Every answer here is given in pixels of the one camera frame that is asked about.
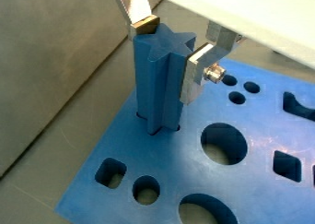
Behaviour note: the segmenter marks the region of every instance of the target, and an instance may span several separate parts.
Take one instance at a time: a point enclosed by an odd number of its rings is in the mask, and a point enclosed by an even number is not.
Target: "blue star-shaped peg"
[[[163,126],[179,128],[181,79],[195,41],[195,33],[173,33],[165,24],[133,38],[137,115],[148,119],[151,135]]]

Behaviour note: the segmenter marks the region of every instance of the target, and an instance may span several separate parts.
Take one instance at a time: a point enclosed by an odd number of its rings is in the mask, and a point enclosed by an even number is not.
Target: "rectangular hole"
[[[95,180],[111,189],[116,189],[127,171],[125,165],[115,159],[105,159],[99,168]]]
[[[315,165],[312,166],[312,183],[315,187]]]

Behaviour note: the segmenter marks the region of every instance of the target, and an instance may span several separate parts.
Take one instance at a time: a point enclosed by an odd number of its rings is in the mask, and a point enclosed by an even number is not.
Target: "gray floor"
[[[205,41],[204,18],[168,2],[159,5],[156,12],[175,31],[196,33],[196,45]],[[251,40],[229,57],[315,82],[312,70]],[[53,212],[55,204],[132,89],[133,50],[125,41],[0,182],[3,224],[68,223]],[[209,223],[211,219],[195,206],[181,208],[181,217],[184,223]]]

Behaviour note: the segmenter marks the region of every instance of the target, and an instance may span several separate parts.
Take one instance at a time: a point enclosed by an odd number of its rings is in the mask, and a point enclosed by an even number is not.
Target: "square hole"
[[[299,158],[275,151],[274,172],[299,183],[302,181],[302,163]]]
[[[121,162],[111,158],[105,159],[96,172],[95,180],[109,189],[116,189],[123,180],[125,171],[127,167]]]

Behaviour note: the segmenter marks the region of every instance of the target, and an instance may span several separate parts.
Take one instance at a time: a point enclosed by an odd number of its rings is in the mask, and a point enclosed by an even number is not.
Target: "white panel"
[[[315,68],[315,0],[169,0]]]

